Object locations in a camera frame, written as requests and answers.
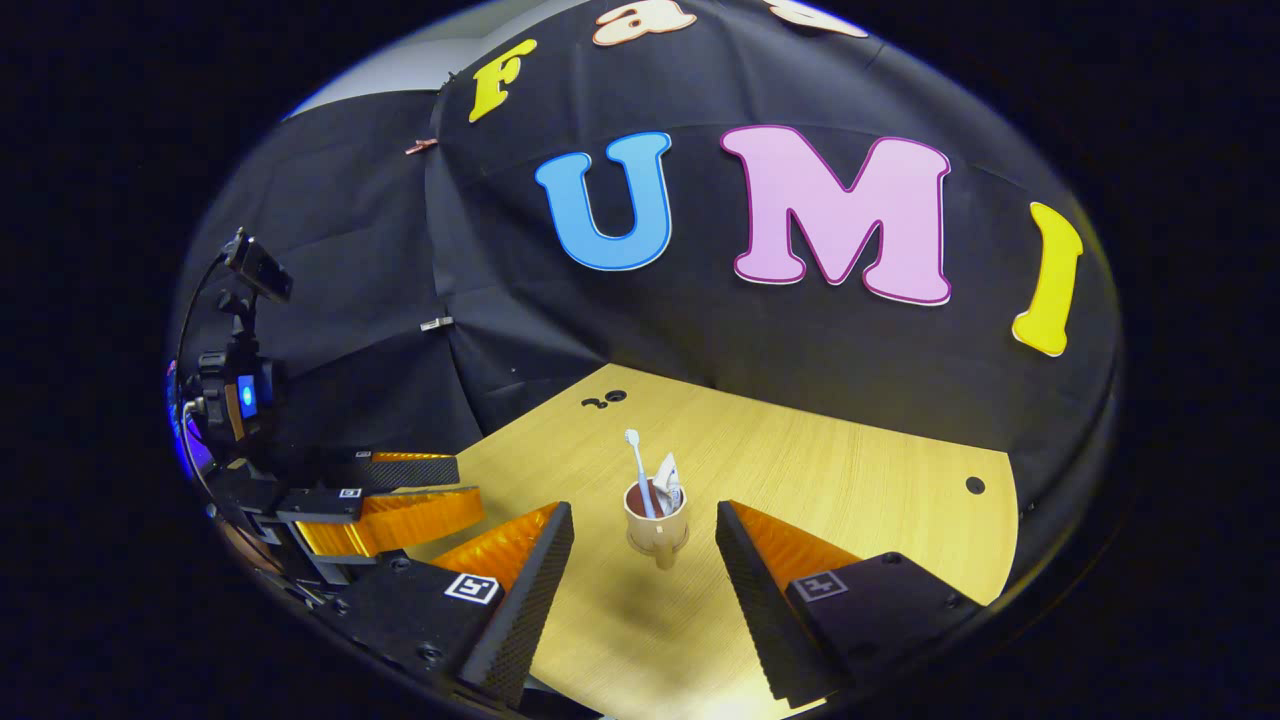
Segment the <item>beige cup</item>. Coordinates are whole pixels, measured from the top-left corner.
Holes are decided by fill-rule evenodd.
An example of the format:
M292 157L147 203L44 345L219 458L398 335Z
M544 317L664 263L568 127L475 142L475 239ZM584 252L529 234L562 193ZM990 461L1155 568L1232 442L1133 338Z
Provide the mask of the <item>beige cup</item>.
M687 495L682 488L677 488L675 497L672 512L662 518L649 518L643 509L639 483L632 483L623 496L626 538L634 550L653 557L660 570L675 566L677 552L690 538Z

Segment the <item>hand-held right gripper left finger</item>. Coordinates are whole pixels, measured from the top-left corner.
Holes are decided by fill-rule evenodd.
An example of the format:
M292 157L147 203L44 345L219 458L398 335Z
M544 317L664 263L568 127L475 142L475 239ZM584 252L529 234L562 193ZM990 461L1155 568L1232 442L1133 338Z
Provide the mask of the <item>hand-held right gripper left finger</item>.
M517 708L573 543L549 503L439 557L380 562L330 602L330 628L416 685Z

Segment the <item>black backdrop cloth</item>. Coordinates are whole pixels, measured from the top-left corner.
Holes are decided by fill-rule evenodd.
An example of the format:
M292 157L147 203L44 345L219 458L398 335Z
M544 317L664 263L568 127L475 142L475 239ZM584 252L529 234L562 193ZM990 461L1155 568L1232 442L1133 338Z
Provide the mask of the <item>black backdrop cloth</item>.
M1015 566L1066 536L1123 377L1073 191L878 36L676 0L689 27L596 44L627 3L504 0L485 38L417 32L308 100L200 222L166 354L189 374L229 336L232 278L197 283L244 228L296 281L259 311L296 443L461 451L613 363L1004 452Z

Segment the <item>wooden desktop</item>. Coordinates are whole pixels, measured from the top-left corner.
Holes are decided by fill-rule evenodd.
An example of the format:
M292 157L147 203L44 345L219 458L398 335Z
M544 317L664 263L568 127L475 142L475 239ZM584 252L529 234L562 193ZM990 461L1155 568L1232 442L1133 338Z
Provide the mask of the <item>wooden desktop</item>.
M605 409L580 401L622 389ZM675 566L632 550L622 495L673 454L690 538ZM989 603L1009 580L1018 497L1009 456L859 425L607 365L460 452L485 519L410 548L429 561L513 518L570 503L575 539L531 665L614 720L780 720L716 544L732 500L859 557L899 551ZM968 477L986 483L972 495Z

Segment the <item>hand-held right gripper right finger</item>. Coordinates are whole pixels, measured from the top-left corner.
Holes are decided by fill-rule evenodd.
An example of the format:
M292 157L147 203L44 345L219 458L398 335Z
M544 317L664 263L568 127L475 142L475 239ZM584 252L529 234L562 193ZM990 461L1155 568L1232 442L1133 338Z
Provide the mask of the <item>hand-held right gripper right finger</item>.
M716 543L771 693L791 705L868 697L980 611L905 553L860 559L736 501L717 506Z

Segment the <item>white toothbrush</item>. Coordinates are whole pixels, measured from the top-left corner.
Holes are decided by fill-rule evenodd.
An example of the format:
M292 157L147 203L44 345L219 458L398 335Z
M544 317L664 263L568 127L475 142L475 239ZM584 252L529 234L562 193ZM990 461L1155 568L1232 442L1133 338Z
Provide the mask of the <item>white toothbrush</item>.
M646 519L650 519L650 520L658 519L657 510L660 506L657 505L655 500L653 497L652 486L650 486L650 482L649 482L649 479L646 477L646 473L645 473L645 466L643 464L643 457L640 455L640 448L639 448L639 443L640 443L639 433L634 428L628 428L628 429L625 430L623 438L627 442L627 445L631 447L631 450L634 451L634 459L635 459L636 469L637 469L637 488L639 488L639 492L640 492L640 498L641 498L641 503L643 503L644 515L645 515Z

